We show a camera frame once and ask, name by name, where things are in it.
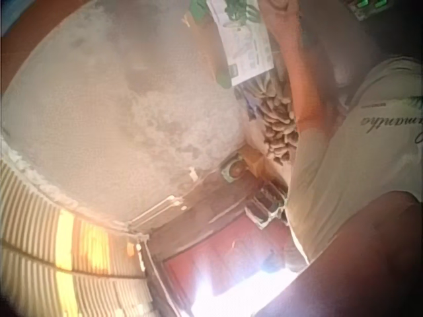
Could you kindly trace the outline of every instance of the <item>man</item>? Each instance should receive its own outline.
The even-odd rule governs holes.
[[[301,47],[297,0],[259,3],[291,84],[299,143],[286,213],[311,263],[259,316],[385,316],[422,271],[421,65],[394,58],[372,69],[332,136]]]

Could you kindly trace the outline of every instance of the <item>concrete ceiling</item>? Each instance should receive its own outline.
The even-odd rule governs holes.
[[[93,1],[32,52],[2,100],[3,131],[72,198],[130,221],[193,188],[243,142],[231,90],[181,21],[189,1]]]

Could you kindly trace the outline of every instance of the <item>t-shirt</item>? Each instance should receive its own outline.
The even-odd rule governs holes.
[[[308,262],[379,196],[402,191],[422,201],[421,82],[421,65],[390,59],[367,76],[331,140],[317,129],[300,135],[286,215]]]

